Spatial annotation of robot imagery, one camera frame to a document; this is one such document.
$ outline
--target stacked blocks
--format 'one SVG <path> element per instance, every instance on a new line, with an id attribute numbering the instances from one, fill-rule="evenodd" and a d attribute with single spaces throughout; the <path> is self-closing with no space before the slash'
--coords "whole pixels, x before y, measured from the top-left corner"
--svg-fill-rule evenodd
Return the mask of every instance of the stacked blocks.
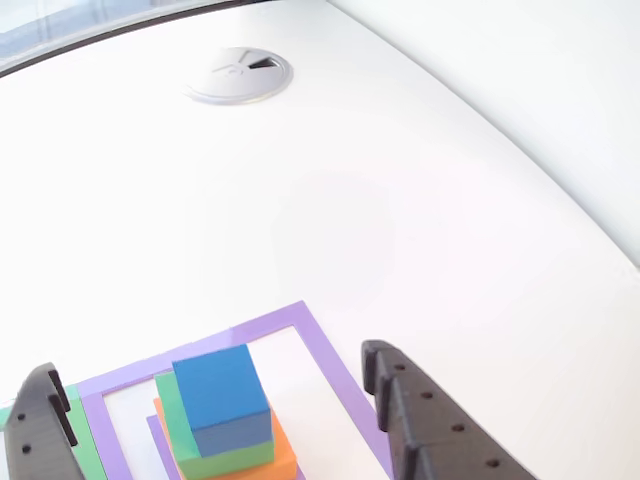
<path id="1" fill-rule="evenodd" d="M 175 362 L 202 456 L 273 442 L 271 412 L 246 345 Z"/>
<path id="2" fill-rule="evenodd" d="M 174 362 L 155 406 L 186 480 L 291 480 L 297 462 L 246 345 Z"/>

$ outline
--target white table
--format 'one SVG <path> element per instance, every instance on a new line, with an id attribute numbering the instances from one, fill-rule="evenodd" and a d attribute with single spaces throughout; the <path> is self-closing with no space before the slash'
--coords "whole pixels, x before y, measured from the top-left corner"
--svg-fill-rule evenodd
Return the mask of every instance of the white table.
<path id="1" fill-rule="evenodd" d="M 289 60 L 290 87 L 181 95 L 235 45 Z M 637 272 L 335 7 L 120 36 L 3 78 L 0 106 L 0 398 L 41 362 L 76 382 L 304 299 L 354 376 L 363 339 L 395 343 L 539 478 L 637 473 Z"/>

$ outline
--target purple frame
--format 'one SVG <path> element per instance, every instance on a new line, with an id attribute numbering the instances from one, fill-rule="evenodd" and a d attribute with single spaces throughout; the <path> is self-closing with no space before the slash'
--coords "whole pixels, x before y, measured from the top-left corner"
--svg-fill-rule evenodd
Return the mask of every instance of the purple frame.
<path id="1" fill-rule="evenodd" d="M 104 395 L 169 371 L 173 361 L 250 343 L 287 327 L 295 327 L 380 465 L 389 478 L 393 478 L 389 442 L 378 430 L 375 410 L 304 302 L 79 383 L 78 392 L 107 478 L 134 480 L 111 423 Z"/>
<path id="2" fill-rule="evenodd" d="M 160 455 L 162 465 L 164 465 L 164 469 L 167 472 L 169 480 L 181 480 L 178 466 L 173 460 L 173 454 L 171 453 L 171 448 L 169 448 L 169 442 L 164 438 L 160 419 L 157 415 L 152 415 L 151 417 L 147 417 L 147 424 L 149 425 L 149 430 L 151 430 L 151 436 L 156 444 L 158 454 Z"/>

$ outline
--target green block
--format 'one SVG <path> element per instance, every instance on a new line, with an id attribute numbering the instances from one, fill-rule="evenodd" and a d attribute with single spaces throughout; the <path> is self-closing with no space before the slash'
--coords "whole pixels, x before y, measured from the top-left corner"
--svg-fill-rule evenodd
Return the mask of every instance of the green block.
<path id="1" fill-rule="evenodd" d="M 93 441 L 93 435 L 91 435 L 91 429 L 87 422 L 87 415 L 84 412 L 78 389 L 75 385 L 72 385 L 66 387 L 65 390 L 71 404 L 71 411 L 67 413 L 67 418 L 78 439 L 78 445 L 73 447 L 73 454 L 76 456 L 78 465 L 80 465 L 86 480 L 107 480 L 107 475 L 102 468 L 100 455 L 98 455 L 96 444 Z M 11 407 L 0 410 L 0 430 L 4 427 L 10 413 Z"/>
<path id="2" fill-rule="evenodd" d="M 7 418 L 9 418 L 9 414 L 11 413 L 11 407 L 3 408 L 0 410 L 0 432 L 4 428 L 4 424 L 7 423 Z"/>
<path id="3" fill-rule="evenodd" d="M 175 374 L 170 372 L 156 375 L 155 380 L 162 399 L 173 456 L 187 480 L 215 477 L 273 462 L 274 443 L 272 441 L 212 457 L 201 457 L 189 427 Z"/>

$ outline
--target orange block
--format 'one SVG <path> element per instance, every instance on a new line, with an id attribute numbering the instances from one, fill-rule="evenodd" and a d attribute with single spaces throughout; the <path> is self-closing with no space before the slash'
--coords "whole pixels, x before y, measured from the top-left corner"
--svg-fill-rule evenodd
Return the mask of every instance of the orange block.
<path id="1" fill-rule="evenodd" d="M 156 407 L 158 420 L 160 420 L 160 424 L 162 425 L 164 437 L 167 439 L 169 448 L 171 448 L 169 431 L 167 430 L 167 424 L 164 420 L 162 400 L 156 398 L 153 404 Z M 278 418 L 275 413 L 273 413 L 273 409 L 271 410 L 271 423 L 275 443 L 275 459 L 273 462 L 239 472 L 218 475 L 217 477 L 211 477 L 206 480 L 294 480 L 298 472 L 298 461 L 287 436 L 284 434 L 284 430 L 282 430 L 280 422 L 278 422 Z M 182 473 L 180 473 L 180 476 L 182 480 L 184 480 Z"/>

